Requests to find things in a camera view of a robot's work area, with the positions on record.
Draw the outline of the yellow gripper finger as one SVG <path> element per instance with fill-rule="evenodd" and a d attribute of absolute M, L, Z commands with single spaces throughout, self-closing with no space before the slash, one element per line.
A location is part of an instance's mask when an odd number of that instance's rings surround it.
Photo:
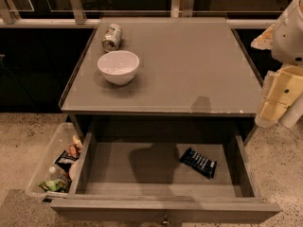
<path fill-rule="evenodd" d="M 257 38 L 251 42 L 253 48 L 259 50 L 271 50 L 272 49 L 272 36 L 275 25 L 267 27 Z"/>
<path fill-rule="evenodd" d="M 281 123 L 291 128 L 303 116 L 303 66 L 283 64 L 263 81 L 255 123 L 270 128 Z"/>

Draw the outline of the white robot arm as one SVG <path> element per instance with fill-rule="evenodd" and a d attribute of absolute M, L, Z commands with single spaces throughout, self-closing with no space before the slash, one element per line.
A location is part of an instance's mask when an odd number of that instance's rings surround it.
<path fill-rule="evenodd" d="M 293 0 L 251 46 L 270 50 L 282 63 L 265 76 L 255 123 L 269 128 L 280 122 L 290 128 L 303 114 L 303 0 Z"/>

